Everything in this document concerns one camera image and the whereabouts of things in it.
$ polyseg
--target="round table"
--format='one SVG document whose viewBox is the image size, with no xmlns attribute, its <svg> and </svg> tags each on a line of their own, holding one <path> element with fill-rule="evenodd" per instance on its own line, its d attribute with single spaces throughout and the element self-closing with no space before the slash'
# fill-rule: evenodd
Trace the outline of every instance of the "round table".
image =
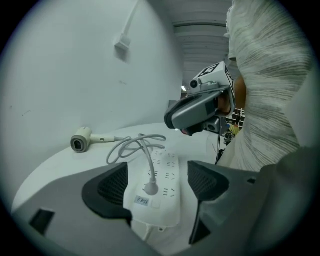
<svg viewBox="0 0 320 256">
<path fill-rule="evenodd" d="M 183 135 L 179 130 L 168 129 L 164 123 L 123 128 L 105 135 L 136 138 L 138 134 L 160 134 L 165 136 L 167 138 L 166 141 L 156 141 L 156 143 L 164 145 L 168 151 L 174 152 L 178 156 L 181 188 L 180 224 L 175 228 L 167 229 L 163 233 L 153 232 L 148 244 L 164 255 L 180 252 L 189 246 L 189 238 L 194 226 L 198 205 L 197 199 L 188 184 L 188 161 L 203 161 L 214 164 L 217 157 L 218 135 L 203 131 L 190 137 Z M 89 150 L 85 153 L 76 153 L 71 147 L 68 147 L 53 155 L 23 182 L 14 198 L 12 212 L 40 189 L 57 179 L 107 165 L 107 155 L 117 143 L 91 144 Z M 221 142 L 220 148 L 225 148 L 223 142 Z M 116 156 L 117 150 L 114 154 L 111 156 L 111 160 Z M 137 182 L 139 177 L 135 175 L 136 170 L 139 166 L 146 164 L 147 158 L 140 150 L 128 158 L 119 159 L 118 163 L 120 162 L 128 162 L 129 188 L 130 184 Z"/>
</svg>

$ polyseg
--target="white power strip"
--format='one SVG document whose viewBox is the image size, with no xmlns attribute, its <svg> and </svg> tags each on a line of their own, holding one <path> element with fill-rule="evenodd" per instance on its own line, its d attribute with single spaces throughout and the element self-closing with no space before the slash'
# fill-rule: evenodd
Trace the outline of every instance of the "white power strip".
<svg viewBox="0 0 320 256">
<path fill-rule="evenodd" d="M 154 150 L 151 154 L 156 183 L 159 191 L 150 196 L 145 191 L 151 177 L 149 165 L 141 174 L 141 179 L 132 197 L 131 213 L 133 220 L 151 227 L 158 227 L 160 232 L 172 228 L 180 222 L 180 172 L 178 157 L 165 149 Z"/>
</svg>

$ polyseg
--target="power strip label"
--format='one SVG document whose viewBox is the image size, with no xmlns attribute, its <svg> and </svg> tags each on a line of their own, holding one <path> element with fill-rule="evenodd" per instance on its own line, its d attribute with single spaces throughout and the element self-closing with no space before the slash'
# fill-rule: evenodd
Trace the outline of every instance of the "power strip label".
<svg viewBox="0 0 320 256">
<path fill-rule="evenodd" d="M 134 202 L 138 205 L 148 206 L 150 199 L 142 196 L 136 196 Z"/>
</svg>

